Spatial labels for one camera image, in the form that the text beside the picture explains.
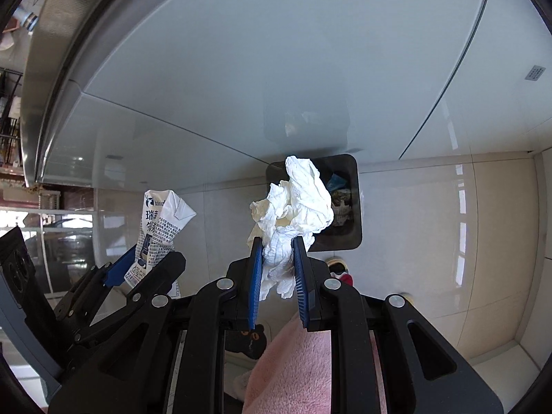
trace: crumpled paper towel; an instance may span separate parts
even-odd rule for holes
[[[144,193],[136,261],[125,274],[130,286],[134,288],[165,255],[175,250],[173,239],[195,215],[195,211],[172,190]],[[168,296],[180,297],[177,282],[173,283]]]
[[[295,288],[292,239],[301,235],[308,250],[313,233],[320,233],[333,221],[332,198],[320,180],[320,173],[309,159],[290,156],[285,160],[289,182],[270,185],[266,199],[249,208],[256,224],[247,244],[263,238],[263,275],[260,300],[267,298],[274,285],[282,298],[292,297]]]

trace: wire rack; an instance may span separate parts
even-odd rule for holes
[[[19,118],[10,118],[9,113],[23,73],[0,68],[0,166],[12,166],[21,157]]]

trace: trash can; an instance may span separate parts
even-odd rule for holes
[[[310,252],[356,249],[362,242],[361,196],[358,188],[357,161],[349,154],[320,157],[311,159],[311,161],[320,172],[320,179],[332,196],[335,217],[329,227],[314,235],[315,241]],[[281,180],[289,180],[285,162],[271,163],[267,167],[266,177],[269,188],[271,183],[278,185]],[[335,187],[336,181],[344,186],[330,191],[332,186]]]

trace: pink fluffy clothing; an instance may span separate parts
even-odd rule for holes
[[[328,414],[332,368],[330,332],[307,332],[296,314],[251,372],[244,414]]]

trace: silver bolt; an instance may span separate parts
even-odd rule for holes
[[[153,305],[155,308],[164,307],[168,303],[169,298],[163,294],[158,294],[151,300],[151,305]]]
[[[234,286],[234,282],[231,279],[220,279],[216,283],[216,287],[218,289],[230,289]]]
[[[397,296],[395,294],[394,296],[389,297],[389,303],[395,308],[402,308],[405,305],[405,300],[401,296]]]
[[[341,287],[341,282],[338,279],[327,279],[324,282],[324,286],[327,289],[339,289]]]

